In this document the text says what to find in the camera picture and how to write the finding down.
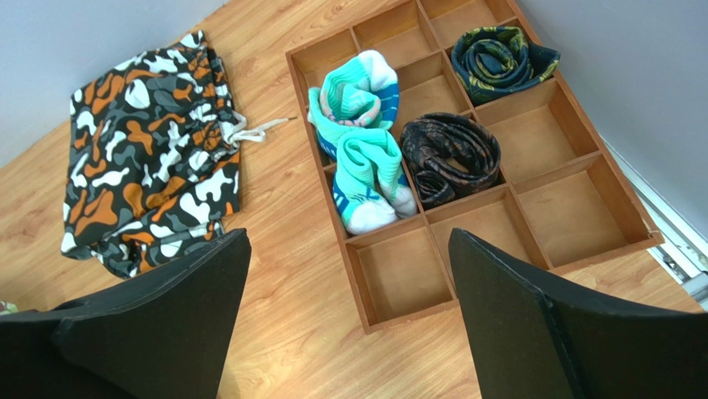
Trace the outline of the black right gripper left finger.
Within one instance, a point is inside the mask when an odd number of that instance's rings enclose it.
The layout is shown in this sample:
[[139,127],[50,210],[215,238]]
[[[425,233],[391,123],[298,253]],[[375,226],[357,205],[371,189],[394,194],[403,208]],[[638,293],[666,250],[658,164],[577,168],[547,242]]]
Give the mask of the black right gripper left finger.
[[235,229],[111,288],[2,316],[2,397],[216,397],[251,254]]

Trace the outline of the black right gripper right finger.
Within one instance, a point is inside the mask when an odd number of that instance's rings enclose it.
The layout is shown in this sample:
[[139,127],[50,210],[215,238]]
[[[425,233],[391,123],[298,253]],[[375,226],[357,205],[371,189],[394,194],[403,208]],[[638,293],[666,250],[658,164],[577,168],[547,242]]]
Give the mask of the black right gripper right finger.
[[705,313],[600,293],[459,228],[448,250],[482,397],[706,397]]

